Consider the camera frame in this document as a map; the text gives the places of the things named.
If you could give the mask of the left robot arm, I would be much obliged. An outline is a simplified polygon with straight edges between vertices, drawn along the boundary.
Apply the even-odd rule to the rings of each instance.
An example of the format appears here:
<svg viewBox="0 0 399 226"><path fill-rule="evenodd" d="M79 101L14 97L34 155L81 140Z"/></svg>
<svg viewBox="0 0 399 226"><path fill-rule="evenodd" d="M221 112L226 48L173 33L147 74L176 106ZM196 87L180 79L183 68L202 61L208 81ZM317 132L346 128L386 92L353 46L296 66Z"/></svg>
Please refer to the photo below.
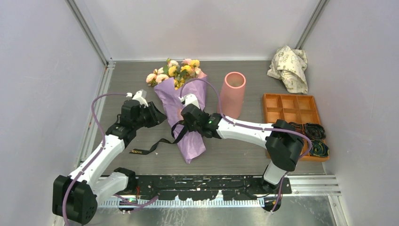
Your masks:
<svg viewBox="0 0 399 226"><path fill-rule="evenodd" d="M127 100L117 116L117 121L105 133L93 153L68 176L58 176L53 183L52 212L68 220L87 224L94 217L99 204L123 191L136 191L134 171L119 167L104 180L101 175L110 163L135 138L138 129L161 124L167 116L153 102Z"/></svg>

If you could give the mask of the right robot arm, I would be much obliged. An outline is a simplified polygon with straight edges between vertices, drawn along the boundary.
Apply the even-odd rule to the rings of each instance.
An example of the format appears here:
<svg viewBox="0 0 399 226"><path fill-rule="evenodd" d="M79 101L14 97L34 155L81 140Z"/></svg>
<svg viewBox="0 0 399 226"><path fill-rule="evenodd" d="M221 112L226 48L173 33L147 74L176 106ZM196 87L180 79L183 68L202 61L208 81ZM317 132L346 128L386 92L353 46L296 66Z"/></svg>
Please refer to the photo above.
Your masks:
<svg viewBox="0 0 399 226"><path fill-rule="evenodd" d="M189 132L198 132L206 138L245 141L265 148L271 159L261 180L266 193L277 191L284 174L295 170L301 156L304 140L284 120L256 124L223 118L219 113L208 114L194 104L185 106L181 116Z"/></svg>

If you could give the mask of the purple flower bouquet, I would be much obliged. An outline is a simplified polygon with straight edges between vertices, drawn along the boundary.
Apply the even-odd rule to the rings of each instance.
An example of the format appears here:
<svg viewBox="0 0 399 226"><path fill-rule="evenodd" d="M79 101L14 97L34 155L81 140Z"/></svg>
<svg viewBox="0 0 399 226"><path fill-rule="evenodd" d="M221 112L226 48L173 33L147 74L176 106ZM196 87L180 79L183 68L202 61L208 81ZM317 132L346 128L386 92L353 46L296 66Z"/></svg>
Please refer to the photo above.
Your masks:
<svg viewBox="0 0 399 226"><path fill-rule="evenodd" d="M200 61L188 58L181 63L168 58L146 77L147 85L154 88L162 103L172 136L186 163L206 150L201 134L194 128L205 107L206 80Z"/></svg>

